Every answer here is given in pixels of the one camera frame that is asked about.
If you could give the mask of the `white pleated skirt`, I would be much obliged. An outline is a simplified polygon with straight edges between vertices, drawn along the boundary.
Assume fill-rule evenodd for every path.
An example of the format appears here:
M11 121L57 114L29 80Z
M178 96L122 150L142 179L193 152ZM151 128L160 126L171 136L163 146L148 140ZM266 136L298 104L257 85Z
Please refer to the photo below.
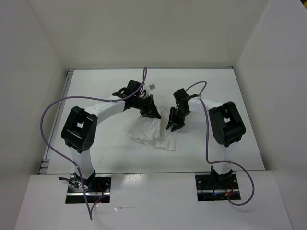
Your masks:
M166 129L167 120L162 105L157 110L161 119L140 116L128 130L127 136L135 142L165 151L176 151L177 132Z

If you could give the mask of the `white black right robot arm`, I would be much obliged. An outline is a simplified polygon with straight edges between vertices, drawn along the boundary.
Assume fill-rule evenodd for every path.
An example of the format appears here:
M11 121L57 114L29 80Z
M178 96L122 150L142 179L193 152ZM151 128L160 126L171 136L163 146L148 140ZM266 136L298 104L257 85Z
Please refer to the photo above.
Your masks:
M236 144L246 133L243 120L234 102L217 103L194 94L176 101L171 107L167 130L177 131L185 125L185 117L191 112L201 114L206 119L205 159L211 165L210 182L215 188L222 188L232 177L231 155ZM220 156L209 160L209 135L220 146Z

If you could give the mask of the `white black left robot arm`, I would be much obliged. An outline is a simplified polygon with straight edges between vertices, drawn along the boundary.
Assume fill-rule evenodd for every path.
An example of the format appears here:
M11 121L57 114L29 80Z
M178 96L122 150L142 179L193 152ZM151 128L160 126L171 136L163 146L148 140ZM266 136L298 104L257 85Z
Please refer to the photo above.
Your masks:
M125 94L116 92L108 102L86 108L73 107L61 132L61 137L71 151L72 160L77 164L74 170L75 178L79 181L79 187L86 192L95 187L96 173L91 161L90 148L95 140L96 127L101 122L130 108L138 109L143 117L161 119L152 95L134 95L123 100L124 97Z

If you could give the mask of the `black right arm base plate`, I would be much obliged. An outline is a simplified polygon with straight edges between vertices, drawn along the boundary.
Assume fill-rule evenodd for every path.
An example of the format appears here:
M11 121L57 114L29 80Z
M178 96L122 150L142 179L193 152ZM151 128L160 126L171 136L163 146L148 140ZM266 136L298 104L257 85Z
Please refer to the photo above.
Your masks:
M195 174L197 198L199 202L202 201L223 201L240 200L239 186L236 179L236 174L232 173L230 179L225 182L215 183L209 172Z

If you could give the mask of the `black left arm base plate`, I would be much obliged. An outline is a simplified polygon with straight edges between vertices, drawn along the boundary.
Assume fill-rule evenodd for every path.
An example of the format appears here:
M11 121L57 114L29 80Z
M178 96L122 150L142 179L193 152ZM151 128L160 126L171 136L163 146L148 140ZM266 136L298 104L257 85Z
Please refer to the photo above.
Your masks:
M74 175L70 178L63 177L62 180L68 182L66 204L84 204L82 184L78 182ZM98 175L94 181L94 185L86 187L85 193L89 204L109 203L111 192L111 175Z

